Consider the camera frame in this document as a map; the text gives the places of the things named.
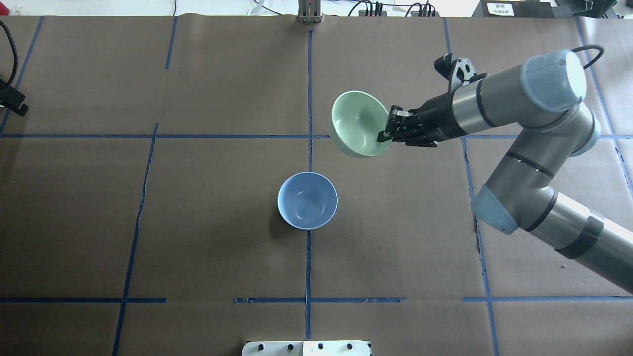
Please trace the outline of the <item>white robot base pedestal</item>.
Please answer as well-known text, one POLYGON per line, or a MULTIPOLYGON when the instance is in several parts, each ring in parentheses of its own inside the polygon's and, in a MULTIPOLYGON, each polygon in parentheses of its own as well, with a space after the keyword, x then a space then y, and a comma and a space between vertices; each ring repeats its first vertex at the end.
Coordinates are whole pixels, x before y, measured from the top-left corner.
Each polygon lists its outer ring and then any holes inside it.
POLYGON ((242 356, 372 356, 363 340, 305 340, 247 342, 242 356))

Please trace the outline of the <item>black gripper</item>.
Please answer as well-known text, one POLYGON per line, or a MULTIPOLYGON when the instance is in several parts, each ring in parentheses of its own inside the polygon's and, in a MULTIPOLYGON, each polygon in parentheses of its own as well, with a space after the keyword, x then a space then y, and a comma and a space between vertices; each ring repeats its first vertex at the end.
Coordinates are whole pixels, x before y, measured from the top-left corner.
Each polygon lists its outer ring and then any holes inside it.
POLYGON ((407 146, 436 148, 437 142, 466 135, 453 113, 453 97, 454 94, 445 93, 408 111, 391 106, 389 131, 380 131, 377 142, 403 142, 407 146))

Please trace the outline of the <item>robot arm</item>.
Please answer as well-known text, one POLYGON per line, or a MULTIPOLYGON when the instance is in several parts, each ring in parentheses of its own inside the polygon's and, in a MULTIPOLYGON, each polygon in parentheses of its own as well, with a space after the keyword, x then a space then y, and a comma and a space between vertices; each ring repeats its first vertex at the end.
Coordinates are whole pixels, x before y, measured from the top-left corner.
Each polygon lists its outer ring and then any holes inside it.
POLYGON ((534 56, 499 74, 479 74, 469 59, 448 53, 436 71, 448 80, 445 94, 421 107, 391 106, 379 143, 434 148, 439 142, 492 128, 522 128, 472 202, 480 221, 511 234, 518 228, 567 259, 632 291, 632 232, 551 186, 568 158, 597 143, 601 127, 584 103, 585 69, 578 52, 598 45, 534 56))

